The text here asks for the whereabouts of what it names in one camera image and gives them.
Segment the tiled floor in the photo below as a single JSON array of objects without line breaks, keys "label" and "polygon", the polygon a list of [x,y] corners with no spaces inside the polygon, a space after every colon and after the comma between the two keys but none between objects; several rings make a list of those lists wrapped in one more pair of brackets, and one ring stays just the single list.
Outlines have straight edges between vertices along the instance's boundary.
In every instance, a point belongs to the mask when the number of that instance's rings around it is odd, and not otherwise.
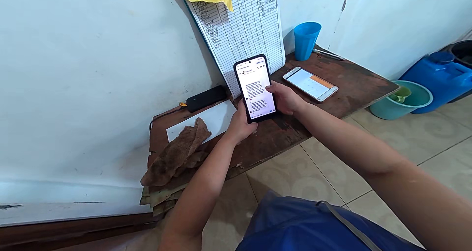
[{"label": "tiled floor", "polygon": [[[345,121],[386,141],[441,183],[472,200],[471,107],[472,96],[428,114],[409,114],[394,121],[379,119],[366,110]],[[225,182],[204,229],[203,250],[234,250],[269,188],[284,196],[327,200],[419,244],[356,172],[311,138]],[[126,250],[138,250],[136,246],[155,250],[161,227]],[[148,241],[152,244],[138,244]]]}]

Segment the brown cloth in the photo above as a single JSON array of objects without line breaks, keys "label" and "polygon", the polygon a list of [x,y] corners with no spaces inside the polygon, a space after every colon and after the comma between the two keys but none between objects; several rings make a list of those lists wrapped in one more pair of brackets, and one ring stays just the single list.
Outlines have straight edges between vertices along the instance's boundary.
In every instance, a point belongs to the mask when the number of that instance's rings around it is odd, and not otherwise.
[{"label": "brown cloth", "polygon": [[197,167],[207,154],[195,150],[210,135],[205,122],[198,117],[193,127],[186,126],[177,138],[164,148],[141,178],[141,185],[162,186],[167,184],[172,176],[179,176],[185,168]]}]

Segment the phone screen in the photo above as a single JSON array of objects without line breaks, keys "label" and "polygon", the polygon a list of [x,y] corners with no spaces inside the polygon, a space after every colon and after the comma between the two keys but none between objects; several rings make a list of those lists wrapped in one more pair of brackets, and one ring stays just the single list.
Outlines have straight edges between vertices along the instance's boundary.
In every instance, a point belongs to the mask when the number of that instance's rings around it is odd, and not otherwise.
[{"label": "phone screen", "polygon": [[325,92],[334,87],[334,85],[304,69],[299,69],[290,75],[287,80],[315,98],[321,97]]},{"label": "phone screen", "polygon": [[275,112],[274,98],[265,90],[270,85],[264,57],[236,65],[236,73],[251,119]]}]

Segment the handwritten list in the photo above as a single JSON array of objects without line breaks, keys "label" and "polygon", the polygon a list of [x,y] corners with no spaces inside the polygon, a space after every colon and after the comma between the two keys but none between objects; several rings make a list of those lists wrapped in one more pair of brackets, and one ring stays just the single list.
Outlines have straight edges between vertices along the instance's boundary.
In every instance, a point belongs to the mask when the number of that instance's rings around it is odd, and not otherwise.
[{"label": "handwritten list", "polygon": [[285,64],[277,0],[232,0],[224,3],[189,2],[187,5],[233,97],[241,94],[233,64],[264,54],[272,74]]}]

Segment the green cup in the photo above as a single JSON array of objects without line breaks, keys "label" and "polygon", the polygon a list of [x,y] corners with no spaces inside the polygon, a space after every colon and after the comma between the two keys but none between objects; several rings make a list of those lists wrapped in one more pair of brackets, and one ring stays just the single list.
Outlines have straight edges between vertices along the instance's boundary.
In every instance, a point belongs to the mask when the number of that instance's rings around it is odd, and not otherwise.
[{"label": "green cup", "polygon": [[392,99],[393,101],[402,104],[403,102],[405,102],[405,98],[410,96],[411,93],[412,92],[410,91],[410,89],[404,86],[400,86],[400,89],[398,91],[394,92],[393,94],[390,94],[388,97],[390,97],[390,99]]}]

